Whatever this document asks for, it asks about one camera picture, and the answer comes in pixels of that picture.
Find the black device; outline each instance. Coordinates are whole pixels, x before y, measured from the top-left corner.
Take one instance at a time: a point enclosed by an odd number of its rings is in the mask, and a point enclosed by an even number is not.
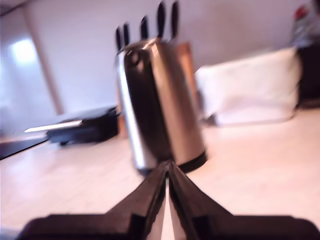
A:
[[[165,206],[167,185],[169,206]],[[25,226],[17,240],[160,240],[165,207],[170,207],[175,239],[320,240],[317,227],[304,219],[233,215],[172,161],[159,165],[106,214],[38,218]]]
[[[80,117],[68,119],[62,123],[81,120],[77,126],[51,129],[46,133],[51,143],[60,143],[61,146],[69,142],[96,143],[106,141],[118,135],[116,108],[87,113]]]

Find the knife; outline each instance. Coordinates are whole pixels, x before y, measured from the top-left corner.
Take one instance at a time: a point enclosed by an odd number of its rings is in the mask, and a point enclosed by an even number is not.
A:
[[[147,16],[144,16],[141,20],[140,36],[141,36],[141,40],[147,40],[149,38],[148,17]]]

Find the white countertop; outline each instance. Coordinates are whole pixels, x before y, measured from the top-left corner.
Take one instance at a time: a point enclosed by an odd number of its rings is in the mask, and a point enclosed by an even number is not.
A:
[[[275,124],[205,127],[208,162],[188,174],[235,215],[291,215],[320,228],[320,110]],[[106,213],[142,182],[127,139],[44,143],[0,161],[1,227],[49,214]],[[169,205],[162,239],[174,239]]]

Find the white wall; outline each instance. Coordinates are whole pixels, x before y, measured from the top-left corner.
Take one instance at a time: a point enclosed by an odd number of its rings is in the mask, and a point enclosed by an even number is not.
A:
[[[167,9],[172,2],[165,1]],[[196,68],[261,49],[284,48],[290,42],[294,11],[305,2],[308,0],[180,0],[178,39],[191,42]],[[115,29],[129,21],[131,40],[137,41],[140,20],[147,14],[151,35],[156,36],[159,3],[36,0],[28,5],[30,22],[66,113],[116,104]]]
[[[21,9],[1,18],[0,47],[1,137],[51,123],[57,115]]]

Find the bottle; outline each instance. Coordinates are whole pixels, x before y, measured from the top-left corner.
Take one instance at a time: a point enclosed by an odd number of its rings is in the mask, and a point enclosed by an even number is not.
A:
[[[299,49],[310,47],[313,44],[311,36],[312,23],[309,18],[309,11],[305,5],[298,8],[294,15],[292,44]]]

